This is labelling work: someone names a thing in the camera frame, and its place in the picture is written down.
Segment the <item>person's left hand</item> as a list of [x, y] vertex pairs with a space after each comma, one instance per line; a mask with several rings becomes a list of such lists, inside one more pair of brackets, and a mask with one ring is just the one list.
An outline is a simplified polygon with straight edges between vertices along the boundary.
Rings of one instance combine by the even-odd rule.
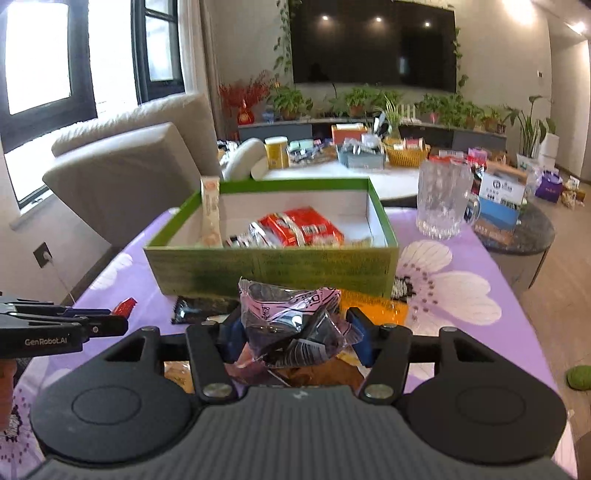
[[0, 429], [4, 430], [10, 422], [13, 408], [14, 375], [17, 362], [14, 359], [0, 361]]

